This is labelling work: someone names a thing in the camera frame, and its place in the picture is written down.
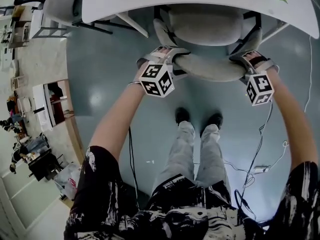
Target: bracelet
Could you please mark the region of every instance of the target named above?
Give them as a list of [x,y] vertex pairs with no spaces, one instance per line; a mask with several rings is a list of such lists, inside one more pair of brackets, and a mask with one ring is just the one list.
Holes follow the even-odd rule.
[[141,83],[139,81],[133,81],[133,82],[130,82],[127,86],[130,86],[130,85],[141,85]]

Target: black shoe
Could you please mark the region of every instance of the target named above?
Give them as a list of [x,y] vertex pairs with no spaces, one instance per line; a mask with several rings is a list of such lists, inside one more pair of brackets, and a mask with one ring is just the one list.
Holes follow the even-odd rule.
[[183,108],[183,107],[178,107],[175,110],[175,121],[179,125],[182,121],[187,121],[190,122],[190,115],[189,112]]
[[223,116],[221,114],[221,112],[216,112],[214,113],[209,119],[208,121],[206,122],[206,125],[203,127],[201,133],[200,133],[200,137],[202,136],[202,133],[204,132],[205,128],[209,125],[216,125],[218,126],[218,129],[220,130],[221,129],[221,125],[222,125],[222,122],[223,122]]

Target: patterned shirt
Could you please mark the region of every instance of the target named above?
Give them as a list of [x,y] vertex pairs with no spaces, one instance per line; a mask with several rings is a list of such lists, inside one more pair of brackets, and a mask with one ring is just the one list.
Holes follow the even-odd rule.
[[132,214],[135,203],[123,193],[118,162],[104,148],[91,146],[82,165],[64,239],[309,239],[313,238],[311,220],[317,183],[315,163],[297,166],[290,173],[266,232],[242,210],[231,206],[222,181],[203,188],[181,174],[159,185],[147,207]]

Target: teal floor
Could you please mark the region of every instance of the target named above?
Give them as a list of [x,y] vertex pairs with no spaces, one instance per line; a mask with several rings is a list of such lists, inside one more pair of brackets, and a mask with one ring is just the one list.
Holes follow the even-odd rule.
[[[160,45],[155,36],[151,9],[140,9],[132,17],[146,28],[150,38],[138,32],[112,29],[113,35],[77,28],[67,42],[67,68],[72,103],[84,146],[89,144],[96,125],[137,72],[136,60]],[[263,31],[276,21],[262,17]],[[320,41],[311,38],[313,49],[313,86],[307,116],[320,147]],[[179,45],[204,57],[222,57],[225,47],[198,46],[180,41]],[[308,98],[310,77],[309,36],[289,26],[263,43],[259,51],[280,66],[280,76],[301,106]],[[175,139],[177,125],[174,112],[179,106],[191,114],[197,137],[194,162],[199,162],[199,131],[215,109],[221,110],[224,123],[220,146],[225,160],[247,170],[255,154],[258,128],[264,124],[269,105],[252,107],[246,87],[240,81],[221,83],[186,77],[175,83],[175,91],[166,98],[146,96],[131,125],[135,170],[139,189],[151,193],[157,174],[165,165]],[[263,144],[255,165],[272,165],[283,153],[287,139],[284,123],[276,105],[263,135]],[[129,143],[124,144],[120,158],[123,180],[134,185],[129,163]],[[267,173],[256,175],[255,183],[245,191],[245,199],[258,221],[270,219],[277,210],[290,171],[290,154]],[[226,165],[232,190],[242,191],[246,173]]]

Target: cube with fiducial markers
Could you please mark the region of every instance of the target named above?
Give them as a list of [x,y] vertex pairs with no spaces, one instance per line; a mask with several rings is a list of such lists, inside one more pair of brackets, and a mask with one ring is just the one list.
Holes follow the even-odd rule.
[[139,81],[147,95],[164,98],[174,89],[169,66],[149,62]]
[[257,106],[268,103],[275,90],[267,73],[264,71],[260,74],[253,74],[250,76],[246,92],[250,98],[252,106]]

